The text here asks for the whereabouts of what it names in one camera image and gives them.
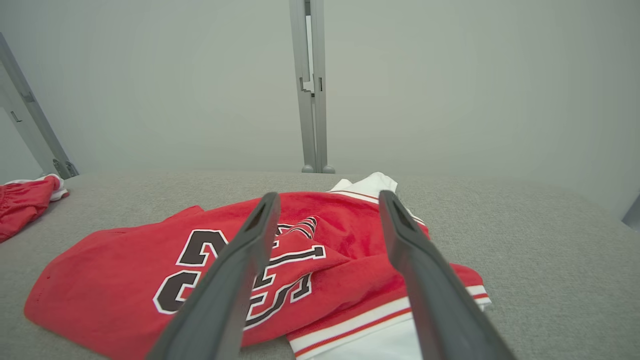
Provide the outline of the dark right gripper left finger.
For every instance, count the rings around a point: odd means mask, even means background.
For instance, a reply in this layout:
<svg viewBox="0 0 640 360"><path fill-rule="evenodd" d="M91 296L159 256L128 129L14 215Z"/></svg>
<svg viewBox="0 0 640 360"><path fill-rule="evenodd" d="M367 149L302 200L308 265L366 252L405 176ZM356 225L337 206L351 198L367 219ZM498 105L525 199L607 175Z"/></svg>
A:
<svg viewBox="0 0 640 360"><path fill-rule="evenodd" d="M147 354L149 360L235 360L256 276L269 264L281 214L266 193Z"/></svg>

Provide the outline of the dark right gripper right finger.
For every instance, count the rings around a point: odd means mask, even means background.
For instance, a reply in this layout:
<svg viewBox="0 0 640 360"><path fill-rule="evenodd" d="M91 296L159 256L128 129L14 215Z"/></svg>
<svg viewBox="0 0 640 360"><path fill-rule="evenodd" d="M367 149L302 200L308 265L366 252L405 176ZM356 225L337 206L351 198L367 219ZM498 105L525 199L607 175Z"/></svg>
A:
<svg viewBox="0 0 640 360"><path fill-rule="evenodd" d="M404 278L423 359L513 360L489 317L398 196L383 190L378 201L388 259Z"/></svg>

